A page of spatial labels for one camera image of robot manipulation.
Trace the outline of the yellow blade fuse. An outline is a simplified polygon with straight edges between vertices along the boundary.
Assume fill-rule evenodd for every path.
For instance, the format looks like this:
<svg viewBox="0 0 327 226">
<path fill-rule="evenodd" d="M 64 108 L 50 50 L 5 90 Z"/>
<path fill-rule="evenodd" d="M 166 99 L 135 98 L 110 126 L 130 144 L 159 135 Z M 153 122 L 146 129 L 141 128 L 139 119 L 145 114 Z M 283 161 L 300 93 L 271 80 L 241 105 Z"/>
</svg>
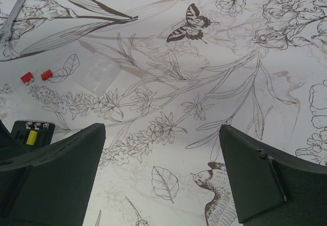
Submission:
<svg viewBox="0 0 327 226">
<path fill-rule="evenodd" d="M 30 131 L 26 141 L 26 145 L 33 146 L 36 143 L 37 134 L 38 133 L 36 131 Z"/>
</svg>

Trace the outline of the clear plastic fuse box cover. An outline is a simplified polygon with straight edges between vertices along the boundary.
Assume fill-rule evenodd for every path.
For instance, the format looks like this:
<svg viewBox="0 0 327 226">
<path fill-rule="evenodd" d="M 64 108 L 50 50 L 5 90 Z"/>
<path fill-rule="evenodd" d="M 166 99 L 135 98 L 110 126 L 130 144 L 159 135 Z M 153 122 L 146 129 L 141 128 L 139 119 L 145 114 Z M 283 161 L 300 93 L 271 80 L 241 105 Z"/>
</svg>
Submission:
<svg viewBox="0 0 327 226">
<path fill-rule="evenodd" d="M 96 96 L 103 95 L 122 68 L 104 54 L 92 54 L 80 67 L 75 82 Z"/>
</svg>

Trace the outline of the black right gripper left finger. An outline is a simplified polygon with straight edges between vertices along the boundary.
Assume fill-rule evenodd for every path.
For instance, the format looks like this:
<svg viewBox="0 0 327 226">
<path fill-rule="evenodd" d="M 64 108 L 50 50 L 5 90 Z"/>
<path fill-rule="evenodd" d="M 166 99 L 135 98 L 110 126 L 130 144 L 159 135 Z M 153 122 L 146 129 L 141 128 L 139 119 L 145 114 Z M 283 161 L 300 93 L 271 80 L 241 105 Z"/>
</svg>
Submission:
<svg viewBox="0 0 327 226">
<path fill-rule="evenodd" d="M 1 126 L 1 225 L 82 225 L 105 143 L 94 123 L 27 151 Z"/>
</svg>

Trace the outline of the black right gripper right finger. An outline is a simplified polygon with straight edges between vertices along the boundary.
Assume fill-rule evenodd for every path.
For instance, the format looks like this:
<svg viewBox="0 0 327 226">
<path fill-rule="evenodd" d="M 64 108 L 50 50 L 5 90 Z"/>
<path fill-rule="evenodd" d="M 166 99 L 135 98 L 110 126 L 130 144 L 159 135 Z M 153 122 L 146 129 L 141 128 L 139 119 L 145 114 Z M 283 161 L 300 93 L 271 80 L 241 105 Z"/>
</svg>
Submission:
<svg viewBox="0 0 327 226">
<path fill-rule="evenodd" d="M 239 223 L 326 223 L 326 167 L 230 125 L 220 145 Z"/>
</svg>

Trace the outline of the black fuse box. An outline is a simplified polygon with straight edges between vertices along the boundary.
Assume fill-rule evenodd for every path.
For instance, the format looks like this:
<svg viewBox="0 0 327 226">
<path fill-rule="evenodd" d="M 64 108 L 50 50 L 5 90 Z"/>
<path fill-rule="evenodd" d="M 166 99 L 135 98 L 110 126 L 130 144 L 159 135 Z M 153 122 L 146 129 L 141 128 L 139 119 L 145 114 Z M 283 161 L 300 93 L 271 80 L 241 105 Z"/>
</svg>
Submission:
<svg viewBox="0 0 327 226">
<path fill-rule="evenodd" d="M 15 141 L 29 152 L 51 144 L 55 125 L 50 122 L 18 120 L 14 123 L 11 134 Z"/>
</svg>

